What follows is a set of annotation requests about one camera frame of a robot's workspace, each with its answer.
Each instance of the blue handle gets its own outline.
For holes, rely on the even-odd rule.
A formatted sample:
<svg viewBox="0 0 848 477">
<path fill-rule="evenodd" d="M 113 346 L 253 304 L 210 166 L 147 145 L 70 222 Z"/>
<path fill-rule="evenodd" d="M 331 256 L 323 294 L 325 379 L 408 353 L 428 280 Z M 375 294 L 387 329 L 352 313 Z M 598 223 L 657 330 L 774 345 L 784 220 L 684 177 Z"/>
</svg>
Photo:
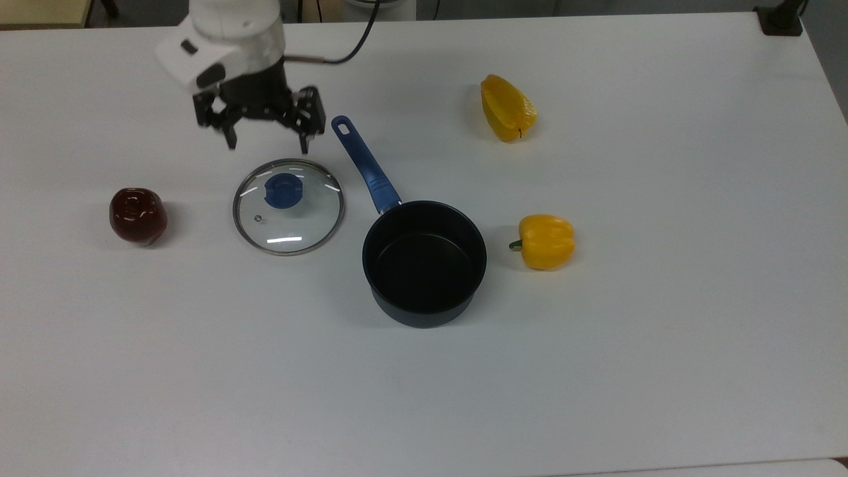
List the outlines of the blue handle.
<svg viewBox="0 0 848 477">
<path fill-rule="evenodd" d="M 338 140 L 342 142 L 350 159 L 354 161 L 356 168 L 362 174 L 362 178 L 365 179 L 365 185 L 371 192 L 371 199 L 374 200 L 377 212 L 382 214 L 395 205 L 400 205 L 400 196 L 392 187 L 392 183 L 388 181 L 386 174 L 380 169 L 380 165 L 377 164 L 377 160 L 368 150 L 368 146 L 365 145 L 365 141 L 362 140 L 350 119 L 347 116 L 336 116 L 332 120 L 332 130 L 336 132 Z"/>
</svg>

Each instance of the saucepan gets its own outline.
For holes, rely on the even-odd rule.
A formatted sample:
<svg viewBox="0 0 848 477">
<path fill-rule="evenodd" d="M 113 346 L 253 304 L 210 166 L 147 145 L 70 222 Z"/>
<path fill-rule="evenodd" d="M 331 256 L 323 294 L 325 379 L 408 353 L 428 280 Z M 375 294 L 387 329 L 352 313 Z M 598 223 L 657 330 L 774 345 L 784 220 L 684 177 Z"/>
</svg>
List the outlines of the saucepan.
<svg viewBox="0 0 848 477">
<path fill-rule="evenodd" d="M 332 130 L 380 213 L 362 246 L 374 300 L 395 321 L 415 328 L 458 317 L 486 272 L 486 244 L 474 222 L 440 202 L 401 202 L 350 119 L 336 117 Z"/>
</svg>

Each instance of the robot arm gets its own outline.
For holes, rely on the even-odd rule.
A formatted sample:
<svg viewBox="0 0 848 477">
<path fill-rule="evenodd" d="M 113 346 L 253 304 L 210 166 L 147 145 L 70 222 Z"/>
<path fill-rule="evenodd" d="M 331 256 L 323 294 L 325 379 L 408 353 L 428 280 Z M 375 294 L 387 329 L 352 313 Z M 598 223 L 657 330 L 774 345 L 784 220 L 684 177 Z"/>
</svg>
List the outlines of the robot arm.
<svg viewBox="0 0 848 477">
<path fill-rule="evenodd" d="M 326 116 L 317 88 L 289 89 L 285 46 L 278 0 L 191 0 L 188 16 L 156 47 L 156 57 L 193 95 L 198 124 L 223 133 L 230 149 L 236 122 L 249 118 L 293 129 L 306 154 Z M 213 109 L 216 98 L 224 109 Z"/>
</svg>

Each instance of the table surface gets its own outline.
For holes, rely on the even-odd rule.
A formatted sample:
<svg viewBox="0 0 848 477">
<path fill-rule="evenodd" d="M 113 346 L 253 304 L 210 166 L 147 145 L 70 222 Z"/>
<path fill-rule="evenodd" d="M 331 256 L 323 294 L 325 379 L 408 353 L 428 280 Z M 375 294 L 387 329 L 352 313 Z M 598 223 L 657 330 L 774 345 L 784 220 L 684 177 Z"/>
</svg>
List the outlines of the table surface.
<svg viewBox="0 0 848 477">
<path fill-rule="evenodd" d="M 287 25 L 339 57 L 363 25 Z M 371 298 L 377 218 L 338 140 L 338 233 L 244 242 L 232 196 L 298 155 L 279 126 L 196 127 L 168 29 L 0 33 L 0 474 L 527 476 L 848 454 L 848 127 L 806 34 L 754 14 L 380 24 L 353 61 L 289 65 L 402 198 L 481 229 L 466 312 L 406 328 Z M 496 73 L 539 110 L 488 129 Z M 168 233 L 110 230 L 124 187 Z M 531 272 L 525 215 L 577 230 Z"/>
<path fill-rule="evenodd" d="M 3 0 L 0 30 L 82 28 L 91 0 Z"/>
</svg>

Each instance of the pot lid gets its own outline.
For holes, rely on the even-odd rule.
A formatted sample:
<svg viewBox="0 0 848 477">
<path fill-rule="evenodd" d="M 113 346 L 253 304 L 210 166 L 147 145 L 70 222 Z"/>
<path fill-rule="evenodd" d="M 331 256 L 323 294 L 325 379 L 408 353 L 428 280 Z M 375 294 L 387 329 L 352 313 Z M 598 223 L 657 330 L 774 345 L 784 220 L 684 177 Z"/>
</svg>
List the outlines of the pot lid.
<svg viewBox="0 0 848 477">
<path fill-rule="evenodd" d="M 310 160 L 274 160 L 236 191 L 232 217 L 252 246 L 273 255 L 303 254 L 324 244 L 344 216 L 338 180 Z"/>
</svg>

